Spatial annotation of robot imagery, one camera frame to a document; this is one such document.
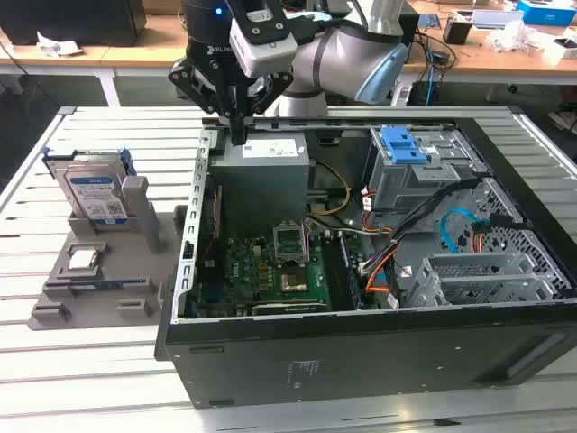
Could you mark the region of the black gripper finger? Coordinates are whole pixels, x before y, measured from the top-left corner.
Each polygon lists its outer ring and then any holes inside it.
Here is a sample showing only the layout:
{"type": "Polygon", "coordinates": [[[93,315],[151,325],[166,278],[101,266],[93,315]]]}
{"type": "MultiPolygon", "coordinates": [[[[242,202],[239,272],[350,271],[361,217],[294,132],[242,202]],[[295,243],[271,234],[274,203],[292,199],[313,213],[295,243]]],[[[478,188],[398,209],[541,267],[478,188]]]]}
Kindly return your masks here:
{"type": "Polygon", "coordinates": [[[188,58],[176,60],[168,78],[182,96],[206,113],[218,114],[221,124],[229,128],[233,144],[240,144],[240,116],[226,83],[224,69],[216,60],[209,62],[208,72],[202,72],[188,58]]]}
{"type": "Polygon", "coordinates": [[[288,71],[273,73],[257,78],[248,87],[238,87],[238,125],[241,127],[238,143],[244,144],[254,115],[263,115],[293,81],[288,71]]]}

